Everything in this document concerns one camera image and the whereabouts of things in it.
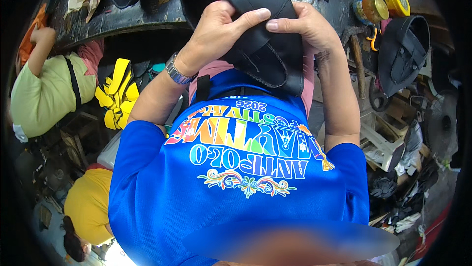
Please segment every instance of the hammer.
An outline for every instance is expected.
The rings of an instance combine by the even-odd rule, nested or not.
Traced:
[[[354,52],[354,61],[357,70],[357,84],[359,87],[359,98],[365,99],[365,75],[364,75],[364,64],[362,62],[361,45],[359,45],[359,39],[357,35],[363,32],[367,32],[367,27],[362,26],[348,26],[344,29],[341,42],[343,47],[347,44],[347,40],[351,39],[352,51]]]

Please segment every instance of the yellow plastic container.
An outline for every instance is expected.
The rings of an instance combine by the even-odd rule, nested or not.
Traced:
[[[410,16],[410,3],[408,0],[384,0],[388,7],[390,17],[407,17]]]

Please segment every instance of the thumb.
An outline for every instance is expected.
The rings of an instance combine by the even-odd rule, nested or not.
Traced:
[[[261,8],[244,13],[229,25],[241,35],[251,27],[269,19],[269,17],[270,10],[267,8]]]
[[[301,19],[279,18],[267,21],[266,29],[269,32],[276,33],[296,32],[302,34],[304,32],[304,24]]]

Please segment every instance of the fingernail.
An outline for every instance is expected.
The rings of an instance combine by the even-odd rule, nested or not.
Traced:
[[[279,24],[275,20],[267,21],[266,28],[268,31],[276,31],[279,28]]]
[[[270,17],[270,10],[267,8],[258,9],[256,12],[257,12],[257,16],[261,20],[264,20]]]

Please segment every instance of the blue t-shirt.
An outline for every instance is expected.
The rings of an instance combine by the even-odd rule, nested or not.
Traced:
[[[212,90],[234,75],[215,76]],[[198,102],[175,120],[167,140],[150,122],[128,124],[109,195],[110,226],[127,255],[144,266],[209,266],[216,261],[187,251],[182,239],[212,225],[255,219],[367,224],[363,152],[343,143],[325,155],[300,103],[268,96]]]

